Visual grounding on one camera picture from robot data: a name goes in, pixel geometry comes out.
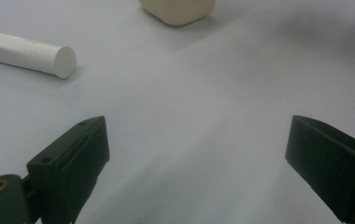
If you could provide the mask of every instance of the white cube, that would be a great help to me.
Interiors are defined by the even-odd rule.
[[[139,0],[149,13],[173,26],[181,26],[208,16],[215,0]]]

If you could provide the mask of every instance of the white cylinder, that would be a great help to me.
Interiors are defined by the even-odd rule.
[[[0,34],[0,63],[67,78],[76,69],[76,54],[69,47]]]

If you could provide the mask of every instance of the white tube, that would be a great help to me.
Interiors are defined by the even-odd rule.
[[[0,63],[67,78],[76,69],[76,54],[69,47],[0,34]]]

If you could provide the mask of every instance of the white table surface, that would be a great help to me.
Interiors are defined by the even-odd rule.
[[[67,80],[0,63],[0,175],[106,117],[78,224],[340,223],[284,154],[292,115],[355,137],[355,0],[218,0],[180,28],[136,0],[0,0],[0,33],[78,58]]]

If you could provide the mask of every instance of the white block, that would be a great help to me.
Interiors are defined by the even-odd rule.
[[[215,0],[139,0],[149,13],[173,26],[181,26],[208,16]]]
[[[76,69],[76,54],[69,47],[0,34],[0,63],[67,78]]]

